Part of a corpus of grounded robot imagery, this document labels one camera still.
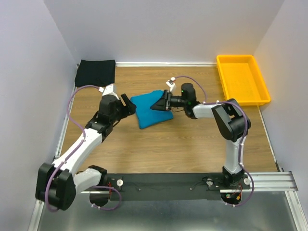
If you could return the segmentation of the blue t shirt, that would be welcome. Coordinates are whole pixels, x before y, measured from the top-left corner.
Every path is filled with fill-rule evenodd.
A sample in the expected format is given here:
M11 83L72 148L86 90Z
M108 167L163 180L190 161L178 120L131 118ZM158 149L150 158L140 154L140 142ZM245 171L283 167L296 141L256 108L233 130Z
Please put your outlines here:
M162 90L131 97L131 102L136 105L136 117L140 129L145 129L161 122L174 118L171 111L157 111L150 107L163 95Z

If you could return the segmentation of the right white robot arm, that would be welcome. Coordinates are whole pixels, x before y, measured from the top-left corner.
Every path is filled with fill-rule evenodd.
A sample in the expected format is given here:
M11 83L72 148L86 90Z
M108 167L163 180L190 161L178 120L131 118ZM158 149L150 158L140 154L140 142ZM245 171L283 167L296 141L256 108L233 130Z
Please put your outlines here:
M235 99L215 103L197 101L191 83L181 85L181 95L165 90L151 109L169 111L173 107L184 109L191 119L214 118L222 137L226 140L226 162L222 168L222 185L228 189L237 185L245 176L243 165L244 142L251 122Z

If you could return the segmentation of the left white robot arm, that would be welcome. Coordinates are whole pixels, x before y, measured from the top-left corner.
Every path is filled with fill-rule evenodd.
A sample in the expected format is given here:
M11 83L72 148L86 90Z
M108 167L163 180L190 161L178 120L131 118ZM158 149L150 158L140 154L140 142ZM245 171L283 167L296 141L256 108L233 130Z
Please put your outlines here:
M99 110L82 129L81 136L60 158L38 169L35 198L44 201L50 211L67 210L77 193L94 187L102 190L107 171L98 166L88 168L81 176L76 173L89 154L113 131L122 119L135 114L136 105L127 95L115 93L102 96Z

